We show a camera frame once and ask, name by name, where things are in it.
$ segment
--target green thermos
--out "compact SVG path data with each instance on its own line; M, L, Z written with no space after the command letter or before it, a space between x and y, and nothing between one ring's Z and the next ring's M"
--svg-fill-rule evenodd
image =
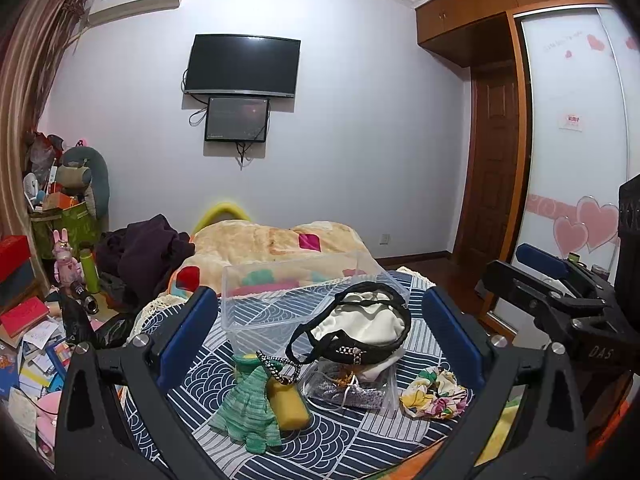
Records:
M84 272L86 290L90 294L97 294L100 292L98 270L95 268L94 257L89 249L82 249L80 251L80 264L82 265L82 272Z

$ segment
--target fan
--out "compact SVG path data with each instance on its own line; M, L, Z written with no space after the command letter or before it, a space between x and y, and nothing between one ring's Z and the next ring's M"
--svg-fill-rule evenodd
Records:
M24 177L22 180L22 188L32 209L44 199L44 191L39 189L38 179L33 173L28 173L27 176Z

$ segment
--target green bag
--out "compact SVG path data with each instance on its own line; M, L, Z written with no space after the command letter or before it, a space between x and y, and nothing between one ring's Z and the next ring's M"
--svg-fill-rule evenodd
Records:
M53 260L53 231L66 229L69 245L73 247L74 257L80 257L80 244L88 242L94 245L100 233L94 217L89 214L86 203L82 202L67 209L48 209L30 213L33 237L38 256L43 260Z

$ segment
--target rabbit toy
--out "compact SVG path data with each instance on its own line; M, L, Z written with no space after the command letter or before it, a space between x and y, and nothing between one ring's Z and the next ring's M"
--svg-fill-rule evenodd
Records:
M56 281L64 288L69 288L73 282L82 282L82 267L73 257L66 229L62 229L62 234L57 229L53 231L53 241L53 252L56 255L53 272Z

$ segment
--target red book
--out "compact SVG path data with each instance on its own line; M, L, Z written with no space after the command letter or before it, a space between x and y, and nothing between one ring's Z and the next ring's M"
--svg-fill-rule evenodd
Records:
M12 308L0 316L4 329L13 337L22 330L47 317L49 309L39 298L29 298L27 301Z
M26 236L8 236L0 242L0 282L31 257Z

